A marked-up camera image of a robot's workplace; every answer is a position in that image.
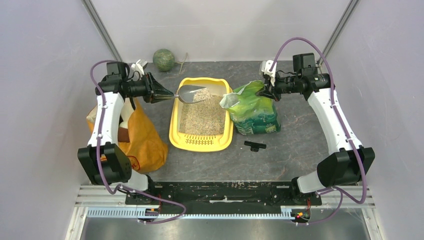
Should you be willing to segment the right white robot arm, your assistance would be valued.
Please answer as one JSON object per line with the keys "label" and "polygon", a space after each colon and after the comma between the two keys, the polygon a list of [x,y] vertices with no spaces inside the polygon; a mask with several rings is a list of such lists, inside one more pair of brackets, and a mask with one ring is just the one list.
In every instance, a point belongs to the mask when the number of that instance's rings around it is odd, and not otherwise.
{"label": "right white robot arm", "polygon": [[289,76],[281,76],[276,71],[275,61],[263,61],[260,73],[264,87],[256,94],[275,101],[279,101],[282,94],[303,95],[324,132],[329,156],[314,172],[293,179],[293,187],[288,191],[289,200],[300,205],[309,198],[309,193],[361,181],[375,159],[375,152],[371,147],[364,147],[355,136],[337,93],[331,88],[330,75],[318,72],[314,54],[294,55],[292,60],[293,72]]}

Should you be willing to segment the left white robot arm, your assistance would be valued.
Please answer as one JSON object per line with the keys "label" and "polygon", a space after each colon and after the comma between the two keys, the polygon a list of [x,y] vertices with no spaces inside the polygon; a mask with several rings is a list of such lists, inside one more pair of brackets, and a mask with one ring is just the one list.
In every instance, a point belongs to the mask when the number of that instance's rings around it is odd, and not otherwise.
{"label": "left white robot arm", "polygon": [[111,193],[138,191],[144,204],[152,204],[157,191],[150,187],[148,173],[165,164],[168,146],[139,98],[157,103],[173,93],[144,71],[144,60],[105,63],[106,76],[94,82],[97,104],[86,118],[91,137],[77,157],[93,185],[105,186]]}

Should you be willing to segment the grey metal scoop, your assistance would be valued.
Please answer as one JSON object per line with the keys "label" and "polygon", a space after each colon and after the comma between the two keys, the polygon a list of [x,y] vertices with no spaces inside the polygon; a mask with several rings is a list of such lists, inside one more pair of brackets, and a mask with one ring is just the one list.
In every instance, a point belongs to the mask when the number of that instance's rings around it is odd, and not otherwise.
{"label": "grey metal scoop", "polygon": [[206,97],[200,97],[201,94],[209,93],[209,88],[198,85],[183,85],[179,87],[173,99],[178,99],[184,104],[196,104],[205,101]]}

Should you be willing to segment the black bag clip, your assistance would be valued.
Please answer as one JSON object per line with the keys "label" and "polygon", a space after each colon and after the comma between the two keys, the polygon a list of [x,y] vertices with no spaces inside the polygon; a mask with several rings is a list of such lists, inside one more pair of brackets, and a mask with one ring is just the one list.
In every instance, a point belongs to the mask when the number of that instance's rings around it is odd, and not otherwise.
{"label": "black bag clip", "polygon": [[252,152],[258,152],[260,149],[266,149],[267,148],[266,144],[258,143],[258,142],[252,142],[252,141],[245,141],[244,145],[250,147],[250,150]]}

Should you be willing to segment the green litter bag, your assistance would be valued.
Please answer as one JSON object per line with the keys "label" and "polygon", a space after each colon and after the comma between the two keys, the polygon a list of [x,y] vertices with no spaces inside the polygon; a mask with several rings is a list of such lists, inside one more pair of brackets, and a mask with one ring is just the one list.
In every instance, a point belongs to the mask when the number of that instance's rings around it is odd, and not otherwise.
{"label": "green litter bag", "polygon": [[251,81],[225,94],[219,103],[229,112],[236,131],[241,135],[269,134],[281,130],[273,100],[256,95],[264,86],[260,80]]}

